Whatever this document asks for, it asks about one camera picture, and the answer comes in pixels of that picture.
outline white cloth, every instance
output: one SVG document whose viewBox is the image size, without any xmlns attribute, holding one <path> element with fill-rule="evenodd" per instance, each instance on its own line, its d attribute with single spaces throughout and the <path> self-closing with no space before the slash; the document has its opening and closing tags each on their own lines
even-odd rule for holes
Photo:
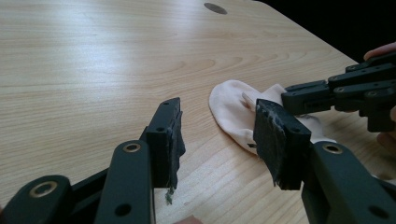
<svg viewBox="0 0 396 224">
<path fill-rule="evenodd" d="M 209 96 L 209 107 L 220 128 L 241 147 L 257 154 L 253 140 L 256 100 L 265 99 L 282 105 L 280 94 L 285 90 L 275 84 L 265 92 L 259 92 L 238 80 L 228 80 L 216 86 Z M 323 136 L 320 121 L 313 116 L 297 118 L 311 132 L 311 142 L 331 141 Z"/>
</svg>

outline light wood tabletop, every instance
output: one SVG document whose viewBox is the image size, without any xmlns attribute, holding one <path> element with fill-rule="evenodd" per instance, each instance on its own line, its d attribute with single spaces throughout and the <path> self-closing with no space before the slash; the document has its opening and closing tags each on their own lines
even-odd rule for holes
<svg viewBox="0 0 396 224">
<path fill-rule="evenodd" d="M 209 10 L 204 3 L 224 8 Z M 72 184 L 107 168 L 160 102 L 181 98 L 181 157 L 158 223 L 307 223 L 300 191 L 275 188 L 265 164 L 221 130 L 208 106 L 230 79 L 258 91 L 327 79 L 354 62 L 264 3 L 0 1 L 0 204 L 43 175 Z M 356 113 L 317 113 L 325 134 L 373 174 L 396 160 Z"/>
</svg>

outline human hand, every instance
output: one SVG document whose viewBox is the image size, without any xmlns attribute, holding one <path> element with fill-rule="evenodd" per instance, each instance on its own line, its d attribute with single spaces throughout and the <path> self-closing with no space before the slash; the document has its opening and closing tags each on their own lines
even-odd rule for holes
<svg viewBox="0 0 396 224">
<path fill-rule="evenodd" d="M 369 58 L 372 58 L 372 57 L 375 57 L 375 56 L 379 56 L 379 55 L 383 55 L 383 54 L 387 54 L 387 53 L 390 53 L 390 52 L 393 52 L 393 51 L 396 51 L 396 42 L 384 45 L 384 46 L 379 47 L 377 49 L 370 50 L 364 55 L 363 58 L 364 58 L 364 60 L 368 60 Z M 390 110 L 390 118 L 391 118 L 391 120 L 396 122 L 396 106 L 394 106 Z M 389 132 L 389 133 L 380 133 L 376 137 L 376 141 L 381 146 L 383 146 L 389 152 L 391 152 L 393 155 L 396 156 L 396 130 L 393 131 L 393 132 Z"/>
</svg>

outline wood grain surface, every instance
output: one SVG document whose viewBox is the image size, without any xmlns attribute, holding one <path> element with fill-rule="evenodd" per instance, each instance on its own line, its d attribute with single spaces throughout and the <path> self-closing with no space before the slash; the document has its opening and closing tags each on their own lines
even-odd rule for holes
<svg viewBox="0 0 396 224">
<path fill-rule="evenodd" d="M 301 192 L 274 188 L 265 164 L 219 128 L 208 96 L 229 79 L 264 91 L 353 63 L 250 0 L 0 1 L 0 204 L 42 175 L 74 184 L 107 168 L 160 102 L 180 97 L 187 152 L 174 203 L 155 190 L 158 223 L 307 223 Z M 365 119 L 317 116 L 372 174 L 396 177 Z"/>
</svg>

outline torn gripper pad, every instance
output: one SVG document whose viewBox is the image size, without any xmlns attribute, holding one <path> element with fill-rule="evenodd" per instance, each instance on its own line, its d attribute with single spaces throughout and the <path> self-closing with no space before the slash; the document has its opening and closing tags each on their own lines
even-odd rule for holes
<svg viewBox="0 0 396 224">
<path fill-rule="evenodd" d="M 307 165 L 311 132 L 281 105 L 258 99 L 253 139 L 274 184 L 300 189 Z"/>
</svg>

